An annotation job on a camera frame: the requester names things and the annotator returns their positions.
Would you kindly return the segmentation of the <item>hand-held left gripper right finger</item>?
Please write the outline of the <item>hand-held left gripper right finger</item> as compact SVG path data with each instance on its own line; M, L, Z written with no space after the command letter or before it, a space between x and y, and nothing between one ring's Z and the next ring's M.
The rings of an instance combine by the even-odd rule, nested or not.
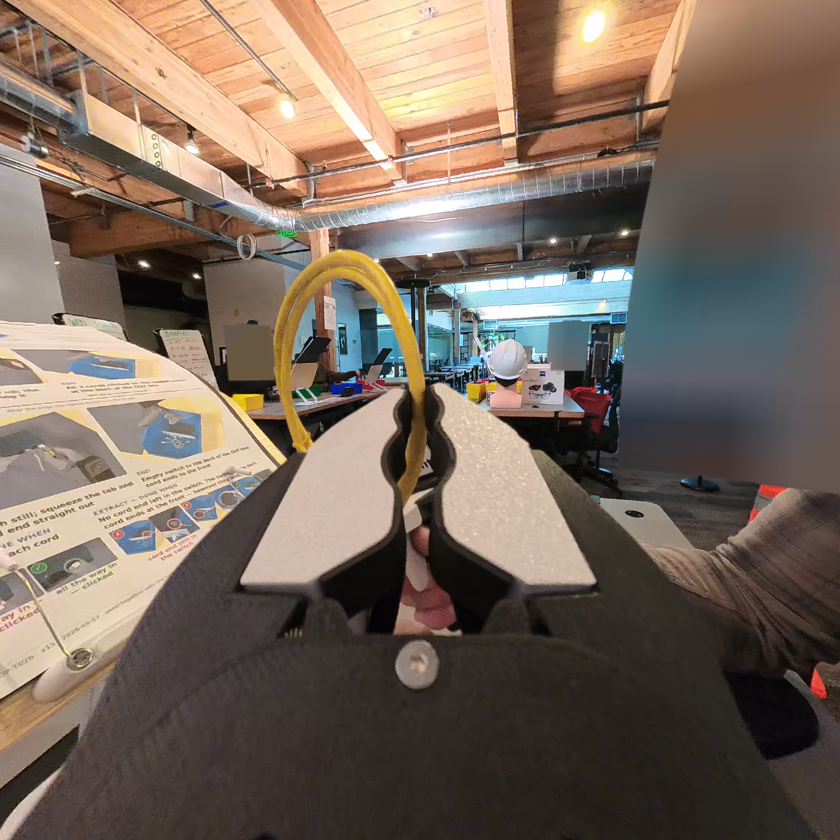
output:
M445 385L425 398L438 479L429 520L429 569L464 634L494 607L588 595L597 582L529 445Z

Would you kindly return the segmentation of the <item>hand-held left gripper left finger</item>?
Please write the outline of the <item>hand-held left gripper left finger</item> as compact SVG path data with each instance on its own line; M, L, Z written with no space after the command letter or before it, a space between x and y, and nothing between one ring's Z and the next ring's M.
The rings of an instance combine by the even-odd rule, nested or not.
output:
M391 389L297 460L239 583L247 592L337 601L392 634L406 567L403 498L411 397Z

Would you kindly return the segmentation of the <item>person's right hand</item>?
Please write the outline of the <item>person's right hand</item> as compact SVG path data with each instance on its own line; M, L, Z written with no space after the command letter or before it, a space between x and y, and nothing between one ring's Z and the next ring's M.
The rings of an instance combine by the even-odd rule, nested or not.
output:
M401 606L395 625L397 635L442 633L452 630L457 618L448 594L434 579L427 564L429 528L419 525L408 536Z

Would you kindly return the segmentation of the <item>wooden work table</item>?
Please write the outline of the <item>wooden work table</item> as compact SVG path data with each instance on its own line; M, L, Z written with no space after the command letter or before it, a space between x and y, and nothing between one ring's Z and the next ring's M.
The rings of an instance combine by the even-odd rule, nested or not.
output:
M335 411L345 407L355 408L357 405L369 402L392 390L392 388L383 387L349 396L322 395L314 402L293 401L292 408L300 417ZM266 402L260 409L247 412L247 415L255 421L285 421L288 417L282 402Z
M582 421L585 410L572 399L570 394L564 393L561 404L536 404L523 402L520 407L492 407L489 398L477 403L478 407L499 418L513 419L570 419Z

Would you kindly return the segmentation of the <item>white printed glasses box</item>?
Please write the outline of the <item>white printed glasses box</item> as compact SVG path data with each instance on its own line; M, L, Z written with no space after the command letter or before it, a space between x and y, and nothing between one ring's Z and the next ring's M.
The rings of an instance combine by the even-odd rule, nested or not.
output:
M564 371L531 364L521 378L521 407L560 410L564 402Z

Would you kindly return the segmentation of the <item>red office chair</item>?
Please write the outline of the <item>red office chair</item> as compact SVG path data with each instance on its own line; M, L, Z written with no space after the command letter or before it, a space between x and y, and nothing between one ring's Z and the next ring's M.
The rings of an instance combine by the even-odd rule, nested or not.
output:
M584 410L582 426L575 430L570 450L576 453L573 476L586 477L623 495L617 479L608 469L601 467L601 455L615 455L618 450L620 425L618 409L621 405L622 386L615 386L610 393L599 393L577 388L572 398Z

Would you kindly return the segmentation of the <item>white hard hat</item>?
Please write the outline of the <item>white hard hat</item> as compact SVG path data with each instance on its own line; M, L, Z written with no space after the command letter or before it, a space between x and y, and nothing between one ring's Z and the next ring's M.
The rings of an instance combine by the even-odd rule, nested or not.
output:
M487 360L488 372L498 381L516 382L529 366L529 355L514 339L500 342Z

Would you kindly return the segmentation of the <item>white flip chart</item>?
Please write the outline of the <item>white flip chart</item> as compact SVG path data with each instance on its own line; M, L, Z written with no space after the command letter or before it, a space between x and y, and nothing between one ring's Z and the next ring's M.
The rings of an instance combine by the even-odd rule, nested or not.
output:
M214 367L202 334L194 329L158 329L155 335L162 352L173 362L193 373L204 383L217 389Z

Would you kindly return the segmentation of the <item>black floor pole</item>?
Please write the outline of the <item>black floor pole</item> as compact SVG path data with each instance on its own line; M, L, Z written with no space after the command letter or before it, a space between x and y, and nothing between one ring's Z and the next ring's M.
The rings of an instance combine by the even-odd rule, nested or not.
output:
M401 295L403 293L410 293L411 308L409 314L411 315L411 324L413 327L416 348L419 353L420 363L423 372L427 368L427 285L421 283L419 286L416 282L412 282L410 287L400 289ZM395 370L399 368L404 379L403 388L408 388L408 374L410 372L410 365L408 361L407 351L400 350L402 353L402 360L397 363L394 362Z

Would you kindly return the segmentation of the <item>black oval mesh pad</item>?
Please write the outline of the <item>black oval mesh pad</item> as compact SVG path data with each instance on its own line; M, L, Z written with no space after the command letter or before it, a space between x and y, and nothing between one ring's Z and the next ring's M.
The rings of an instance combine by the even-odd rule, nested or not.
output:
M817 744L821 729L809 700L784 677L724 671L749 734L768 761L786 759Z

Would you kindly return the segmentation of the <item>silver ventilation duct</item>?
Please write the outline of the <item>silver ventilation duct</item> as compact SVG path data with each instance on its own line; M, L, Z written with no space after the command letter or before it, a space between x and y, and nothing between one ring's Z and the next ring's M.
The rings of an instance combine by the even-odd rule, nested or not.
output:
M296 235L319 228L365 226L634 186L649 182L654 166L652 152L633 152L538 169L472 175L452 182L437 179L393 192L351 196L298 209L273 206L247 192L225 196L210 207L261 228Z

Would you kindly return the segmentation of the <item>silver rectangular air duct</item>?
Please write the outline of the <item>silver rectangular air duct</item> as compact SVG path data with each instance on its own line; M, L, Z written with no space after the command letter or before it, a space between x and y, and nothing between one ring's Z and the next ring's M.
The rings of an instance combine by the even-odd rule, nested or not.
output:
M227 216L269 230L287 229L280 209L250 195L228 175L149 126L84 91L70 100L1 65L2 101L52 125L70 149Z

